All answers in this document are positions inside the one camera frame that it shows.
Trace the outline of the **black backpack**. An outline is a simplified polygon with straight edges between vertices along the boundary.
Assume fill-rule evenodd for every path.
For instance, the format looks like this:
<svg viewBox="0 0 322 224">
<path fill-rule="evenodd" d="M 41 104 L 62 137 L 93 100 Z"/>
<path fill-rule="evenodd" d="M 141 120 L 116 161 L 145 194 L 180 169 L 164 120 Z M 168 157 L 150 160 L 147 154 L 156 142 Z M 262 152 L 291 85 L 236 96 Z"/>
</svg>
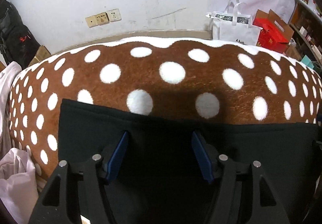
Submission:
<svg viewBox="0 0 322 224">
<path fill-rule="evenodd" d="M 17 62 L 25 69 L 35 57 L 40 44 L 26 27 L 15 6 L 1 3 L 1 54 L 6 64 Z"/>
</svg>

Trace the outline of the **brown white polka dot blanket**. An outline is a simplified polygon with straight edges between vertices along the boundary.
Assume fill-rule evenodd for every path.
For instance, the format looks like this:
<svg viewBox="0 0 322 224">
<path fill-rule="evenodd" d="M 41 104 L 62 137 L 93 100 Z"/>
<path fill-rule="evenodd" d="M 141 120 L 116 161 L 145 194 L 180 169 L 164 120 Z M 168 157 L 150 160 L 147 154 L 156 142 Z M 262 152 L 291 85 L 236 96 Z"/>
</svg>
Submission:
<svg viewBox="0 0 322 224">
<path fill-rule="evenodd" d="M 58 159 L 63 99 L 167 119 L 315 124 L 321 77 L 269 49 L 198 38 L 129 37 L 55 54 L 15 77 L 4 123 L 43 178 Z"/>
</svg>

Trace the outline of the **pink quilt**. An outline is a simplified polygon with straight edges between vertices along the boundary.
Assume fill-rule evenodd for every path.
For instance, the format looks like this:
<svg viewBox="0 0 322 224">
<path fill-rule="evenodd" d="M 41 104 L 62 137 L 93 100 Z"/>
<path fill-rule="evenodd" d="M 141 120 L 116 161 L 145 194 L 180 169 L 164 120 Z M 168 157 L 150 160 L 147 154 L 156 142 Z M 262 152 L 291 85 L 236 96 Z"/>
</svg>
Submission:
<svg viewBox="0 0 322 224">
<path fill-rule="evenodd" d="M 38 199 L 35 166 L 28 152 L 12 146 L 9 133 L 9 95 L 20 72 L 14 61 L 1 71 L 1 213 L 28 223 Z"/>
</svg>

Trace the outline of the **red cardboard box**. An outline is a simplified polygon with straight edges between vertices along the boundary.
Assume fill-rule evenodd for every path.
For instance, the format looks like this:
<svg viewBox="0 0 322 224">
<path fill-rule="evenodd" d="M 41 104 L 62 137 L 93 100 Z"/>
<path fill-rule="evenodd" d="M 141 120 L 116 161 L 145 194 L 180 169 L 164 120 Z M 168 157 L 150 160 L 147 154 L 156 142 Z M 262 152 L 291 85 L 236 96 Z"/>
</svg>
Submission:
<svg viewBox="0 0 322 224">
<path fill-rule="evenodd" d="M 289 47 L 293 29 L 274 11 L 257 10 L 253 25 L 261 27 L 257 46 L 283 54 Z"/>
</svg>

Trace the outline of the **teal paper bag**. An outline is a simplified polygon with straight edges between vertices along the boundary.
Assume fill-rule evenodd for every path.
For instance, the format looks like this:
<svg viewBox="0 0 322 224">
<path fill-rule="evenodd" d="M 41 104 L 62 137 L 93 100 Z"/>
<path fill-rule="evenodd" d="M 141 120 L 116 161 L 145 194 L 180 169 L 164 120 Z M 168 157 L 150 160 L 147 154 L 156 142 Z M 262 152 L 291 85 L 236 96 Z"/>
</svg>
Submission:
<svg viewBox="0 0 322 224">
<path fill-rule="evenodd" d="M 312 61 L 307 55 L 302 58 L 301 62 L 312 70 L 316 67 L 315 62 Z"/>
</svg>

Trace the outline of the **wooden shelf unit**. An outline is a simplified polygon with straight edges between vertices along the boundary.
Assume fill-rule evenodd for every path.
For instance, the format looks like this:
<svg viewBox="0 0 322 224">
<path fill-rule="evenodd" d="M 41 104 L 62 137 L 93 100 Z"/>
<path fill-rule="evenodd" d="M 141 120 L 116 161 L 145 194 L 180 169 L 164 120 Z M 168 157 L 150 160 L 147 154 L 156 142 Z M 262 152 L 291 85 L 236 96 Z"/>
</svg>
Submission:
<svg viewBox="0 0 322 224">
<path fill-rule="evenodd" d="M 295 7 L 289 20 L 293 29 L 296 50 L 308 59 L 316 71 L 321 71 L 321 16 L 303 0 L 294 0 Z"/>
</svg>

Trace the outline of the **black pants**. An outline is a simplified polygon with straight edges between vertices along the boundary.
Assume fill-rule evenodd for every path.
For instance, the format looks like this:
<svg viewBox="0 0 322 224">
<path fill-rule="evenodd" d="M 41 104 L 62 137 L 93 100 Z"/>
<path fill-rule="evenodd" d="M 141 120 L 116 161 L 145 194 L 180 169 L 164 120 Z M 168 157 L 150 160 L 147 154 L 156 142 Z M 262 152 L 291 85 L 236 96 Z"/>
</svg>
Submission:
<svg viewBox="0 0 322 224">
<path fill-rule="evenodd" d="M 105 188 L 118 223 L 203 223 L 210 185 L 192 149 L 193 133 L 241 163 L 261 162 L 291 223 L 308 213 L 321 174 L 316 124 L 211 124 L 167 120 L 63 100 L 58 157 L 87 160 L 112 137 L 130 140 L 117 178 Z"/>
</svg>

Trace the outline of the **wall socket panel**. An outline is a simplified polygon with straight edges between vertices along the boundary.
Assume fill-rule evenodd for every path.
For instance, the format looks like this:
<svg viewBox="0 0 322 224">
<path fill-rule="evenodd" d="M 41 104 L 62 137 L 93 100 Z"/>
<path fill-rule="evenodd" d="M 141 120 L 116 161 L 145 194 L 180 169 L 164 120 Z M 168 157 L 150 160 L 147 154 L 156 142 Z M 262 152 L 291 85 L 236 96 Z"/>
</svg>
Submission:
<svg viewBox="0 0 322 224">
<path fill-rule="evenodd" d="M 85 21 L 89 28 L 109 24 L 111 22 L 118 22 L 121 20 L 122 17 L 118 8 L 85 18 Z"/>
</svg>

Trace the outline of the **white tote bag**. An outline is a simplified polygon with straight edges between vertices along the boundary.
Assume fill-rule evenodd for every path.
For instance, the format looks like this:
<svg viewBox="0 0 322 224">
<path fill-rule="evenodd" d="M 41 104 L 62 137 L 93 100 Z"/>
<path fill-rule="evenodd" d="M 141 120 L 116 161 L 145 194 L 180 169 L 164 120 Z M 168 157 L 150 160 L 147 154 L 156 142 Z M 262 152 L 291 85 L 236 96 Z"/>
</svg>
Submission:
<svg viewBox="0 0 322 224">
<path fill-rule="evenodd" d="M 253 25 L 251 15 L 240 12 L 242 3 L 229 0 L 224 12 L 213 11 L 206 14 L 211 19 L 210 28 L 213 40 L 236 42 L 243 45 L 257 44 L 261 27 Z"/>
</svg>

